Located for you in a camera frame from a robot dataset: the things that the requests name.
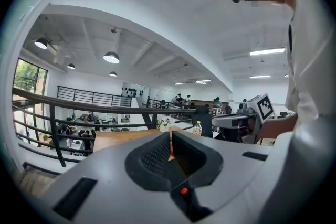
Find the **orange object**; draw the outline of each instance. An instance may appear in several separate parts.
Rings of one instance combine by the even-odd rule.
[[[187,195],[188,192],[189,192],[189,190],[188,190],[187,188],[183,188],[183,189],[180,190],[180,194],[181,194],[182,196]]]

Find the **bottle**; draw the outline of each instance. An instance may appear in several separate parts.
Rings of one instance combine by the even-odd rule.
[[[194,126],[193,134],[201,135],[201,133],[202,133],[201,122],[198,121],[197,124]]]

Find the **hanging light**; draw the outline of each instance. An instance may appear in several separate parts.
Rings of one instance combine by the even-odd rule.
[[[112,77],[117,77],[118,76],[117,73],[115,73],[114,71],[110,72],[109,75],[112,76]]]
[[[119,62],[119,56],[113,51],[109,51],[107,54],[104,55],[103,58],[107,62],[111,62],[111,63]]]
[[[41,37],[35,41],[35,45],[43,50],[48,47],[48,41],[46,38]]]
[[[70,64],[68,64],[67,68],[75,69],[75,65],[73,63],[70,63]]]

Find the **wooden table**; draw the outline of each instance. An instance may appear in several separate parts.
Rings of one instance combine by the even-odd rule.
[[[185,132],[185,130],[178,128],[176,126],[173,127],[173,131]],[[149,129],[149,130],[131,131],[131,132],[97,132],[93,152],[101,150],[102,148],[121,145],[123,143],[138,138],[159,133],[161,133],[159,129]]]

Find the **equipment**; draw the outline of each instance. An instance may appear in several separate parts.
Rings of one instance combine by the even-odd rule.
[[[146,136],[82,160],[41,203],[66,223],[284,223],[327,176],[335,127],[322,116],[274,147],[173,132],[170,162],[169,132]]]
[[[262,124],[273,114],[272,103],[265,93],[241,103],[236,114],[216,116],[211,123],[220,128],[222,135],[217,136],[217,139],[255,144]],[[254,126],[252,132],[248,128],[249,123]]]

